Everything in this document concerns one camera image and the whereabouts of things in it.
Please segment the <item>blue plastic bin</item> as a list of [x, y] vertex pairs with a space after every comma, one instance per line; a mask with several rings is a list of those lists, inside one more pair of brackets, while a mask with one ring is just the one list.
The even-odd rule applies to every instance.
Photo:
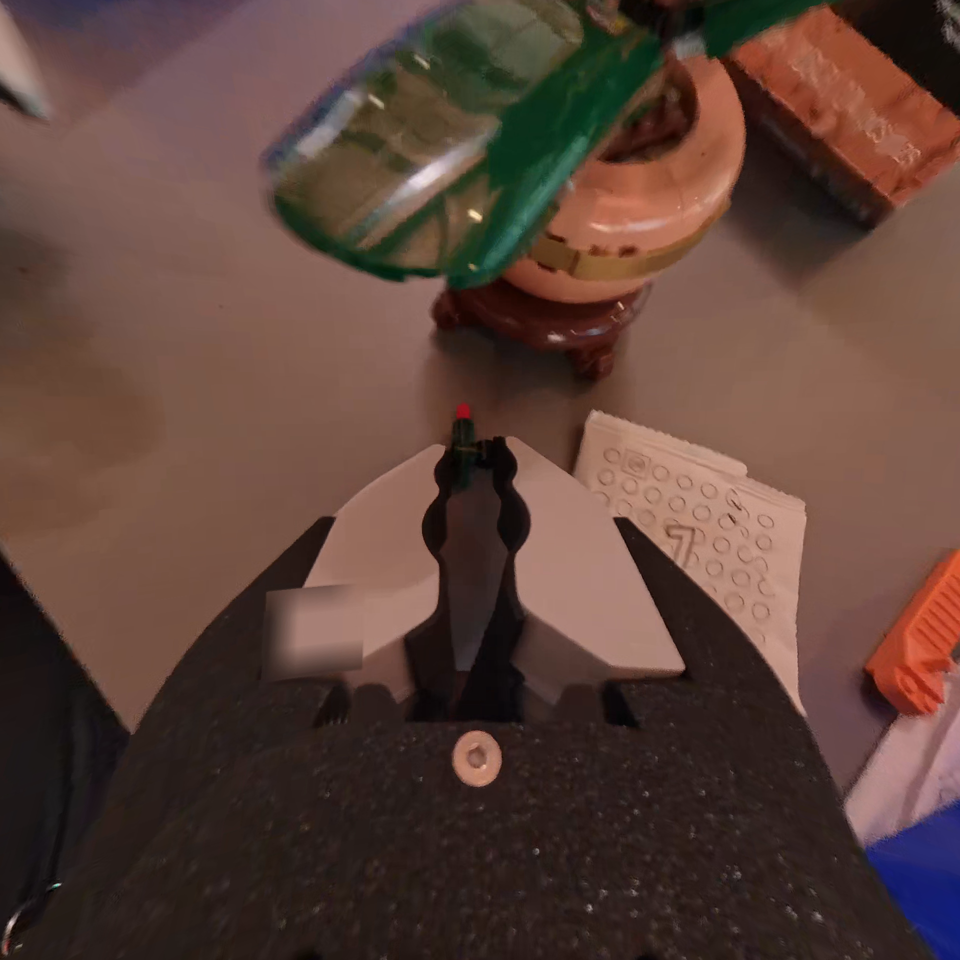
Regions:
[[959, 804], [866, 848], [871, 866], [930, 951], [959, 957]]

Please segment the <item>toy brick potted plant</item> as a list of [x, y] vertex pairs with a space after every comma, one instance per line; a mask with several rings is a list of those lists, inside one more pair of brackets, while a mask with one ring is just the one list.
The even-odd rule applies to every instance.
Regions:
[[746, 145], [698, 30], [630, 4], [451, 2], [368, 51], [265, 151], [282, 225], [388, 282], [442, 280], [439, 331], [606, 378], [654, 280], [729, 207]]

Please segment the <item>person's dark pants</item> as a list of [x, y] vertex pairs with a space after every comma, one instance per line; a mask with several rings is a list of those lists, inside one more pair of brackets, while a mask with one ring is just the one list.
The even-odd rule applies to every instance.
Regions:
[[71, 872], [130, 735], [1, 557], [1, 934], [15, 958]]

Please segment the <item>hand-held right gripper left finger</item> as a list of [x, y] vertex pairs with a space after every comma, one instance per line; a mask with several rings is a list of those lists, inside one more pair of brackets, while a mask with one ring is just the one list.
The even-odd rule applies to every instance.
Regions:
[[424, 533], [446, 453], [427, 446], [337, 512], [303, 585], [304, 673], [452, 699], [447, 585]]

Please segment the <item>white paper sheet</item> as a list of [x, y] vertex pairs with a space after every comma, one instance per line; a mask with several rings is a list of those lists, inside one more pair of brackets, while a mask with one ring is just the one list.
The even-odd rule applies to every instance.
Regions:
[[846, 793], [846, 820], [862, 847], [899, 834], [959, 799], [958, 701], [902, 716], [879, 739]]

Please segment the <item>grey desk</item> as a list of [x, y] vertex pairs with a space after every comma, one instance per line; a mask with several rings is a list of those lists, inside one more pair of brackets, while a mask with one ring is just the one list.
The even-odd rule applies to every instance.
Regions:
[[126, 727], [247, 583], [447, 433], [568, 465], [592, 409], [804, 500], [800, 693], [842, 790], [862, 665], [958, 546], [958, 171], [857, 231], [763, 132], [592, 388], [434, 283], [307, 251], [259, 158], [428, 2], [8, 2], [53, 104], [2, 109], [2, 546]]

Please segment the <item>black orchid picture box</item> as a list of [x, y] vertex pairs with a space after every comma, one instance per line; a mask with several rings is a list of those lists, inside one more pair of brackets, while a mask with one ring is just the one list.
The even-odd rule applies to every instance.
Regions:
[[959, 121], [831, 7], [725, 60], [744, 114], [864, 229], [958, 163]]

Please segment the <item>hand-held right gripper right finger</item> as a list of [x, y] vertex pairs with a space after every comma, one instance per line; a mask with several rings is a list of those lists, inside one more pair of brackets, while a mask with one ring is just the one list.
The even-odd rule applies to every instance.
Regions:
[[487, 661], [556, 705], [572, 687], [674, 679], [685, 662], [600, 500], [515, 437], [487, 443], [506, 549]]

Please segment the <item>small green brick piece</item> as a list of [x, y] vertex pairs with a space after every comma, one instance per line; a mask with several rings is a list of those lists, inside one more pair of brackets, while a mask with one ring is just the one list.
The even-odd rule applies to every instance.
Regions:
[[450, 450], [453, 461], [453, 488], [462, 492], [471, 485], [481, 459], [481, 446], [469, 403], [462, 402], [457, 405], [451, 428]]

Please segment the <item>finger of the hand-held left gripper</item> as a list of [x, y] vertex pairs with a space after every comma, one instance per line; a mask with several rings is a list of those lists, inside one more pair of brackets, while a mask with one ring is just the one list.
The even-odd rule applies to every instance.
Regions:
[[52, 117], [52, 104], [40, 67], [4, 3], [1, 3], [1, 102], [35, 121], [49, 122]]

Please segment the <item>orange brick separator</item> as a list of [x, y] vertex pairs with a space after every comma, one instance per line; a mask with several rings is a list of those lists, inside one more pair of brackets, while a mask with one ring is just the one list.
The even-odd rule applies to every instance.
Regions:
[[900, 714], [935, 714], [959, 641], [959, 551], [949, 552], [865, 664], [880, 695]]

